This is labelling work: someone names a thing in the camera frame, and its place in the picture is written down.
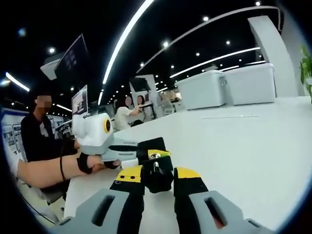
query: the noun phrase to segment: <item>woman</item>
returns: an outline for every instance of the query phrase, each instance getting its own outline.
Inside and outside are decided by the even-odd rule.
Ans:
[[[117,100],[115,105],[115,129],[120,131],[143,123],[141,120],[136,120],[132,124],[128,123],[128,117],[140,114],[142,107],[142,105],[138,105],[133,110],[130,110],[127,106],[130,106],[131,104],[131,97],[127,97],[126,99],[119,98]]]

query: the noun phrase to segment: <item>white box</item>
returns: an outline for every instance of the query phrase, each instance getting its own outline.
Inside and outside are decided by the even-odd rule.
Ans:
[[[242,67],[224,72],[233,105],[275,101],[273,65]]]
[[[222,72],[211,70],[178,81],[182,103],[187,110],[225,104],[225,80]]]

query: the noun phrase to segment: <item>black ceiling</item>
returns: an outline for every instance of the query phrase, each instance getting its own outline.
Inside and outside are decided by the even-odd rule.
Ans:
[[[129,20],[144,0],[116,0],[86,2],[30,4],[19,3],[19,6],[7,6],[5,17],[7,24],[2,35],[2,58],[0,61],[1,78],[5,71],[32,89],[39,85],[48,85],[53,91],[55,103],[71,108],[71,97],[78,90],[78,83],[73,92],[70,87],[61,90],[58,80],[50,81],[40,70],[44,60],[49,57],[50,46],[57,53],[64,52],[73,41],[83,33],[89,50],[93,69],[88,82],[89,102],[96,101],[102,89],[102,80],[115,45],[128,24]],[[262,5],[275,5],[274,0],[262,0]],[[208,1],[208,0],[155,0],[144,15],[139,19],[126,42],[120,50],[113,65],[102,104],[119,90],[118,95],[129,94],[128,80],[135,76],[140,63],[149,60],[162,48],[165,40],[172,41],[188,30],[201,24],[203,16],[216,17],[232,10],[255,6],[255,0],[240,1]],[[239,50],[255,47],[254,37],[247,21],[248,17],[268,15],[277,26],[276,10],[253,10],[235,14],[212,22],[184,37],[169,47],[151,63],[146,65],[139,74],[158,74],[157,80],[173,86],[175,80],[186,78],[186,75],[199,73],[201,69],[193,69],[174,79],[169,76],[199,64],[201,62],[226,55]],[[18,35],[24,28],[26,36]],[[223,68],[249,63],[256,60],[255,52],[247,52],[237,56],[216,61],[214,64]],[[29,104],[29,94],[14,84],[0,88],[1,102],[9,105],[12,101],[19,103],[14,108],[24,109]],[[65,113],[53,107],[51,112]]]

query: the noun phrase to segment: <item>showroom floor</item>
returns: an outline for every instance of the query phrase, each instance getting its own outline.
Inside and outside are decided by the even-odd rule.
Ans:
[[[23,184],[21,181],[17,182],[17,186],[19,190],[21,191],[24,198],[29,202],[29,204],[34,208],[41,208],[41,207],[47,207],[47,203],[45,200],[41,200],[34,191],[32,191],[31,188],[29,188],[26,184]],[[55,215],[58,217],[59,220],[63,219],[63,211],[61,210],[62,207],[64,207],[65,201],[63,198],[60,198],[55,203],[50,205],[51,210],[55,213]],[[48,220],[44,219],[43,217],[40,217],[37,215],[38,221],[44,225],[45,227],[53,227],[54,224],[49,222]]]

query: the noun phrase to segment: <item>black wrist strap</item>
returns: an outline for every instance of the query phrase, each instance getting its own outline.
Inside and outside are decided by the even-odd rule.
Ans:
[[[63,156],[61,155],[61,156],[59,157],[59,167],[60,167],[60,172],[61,172],[61,174],[62,174],[63,181],[65,181],[66,179],[65,179],[65,176],[64,176],[64,172],[63,172],[62,158],[63,158]]]
[[[80,157],[77,158],[77,164],[78,164],[79,169],[82,172],[85,172],[86,174],[91,174],[92,173],[92,168],[88,168],[88,163],[87,163],[88,156],[89,155],[81,153]]]

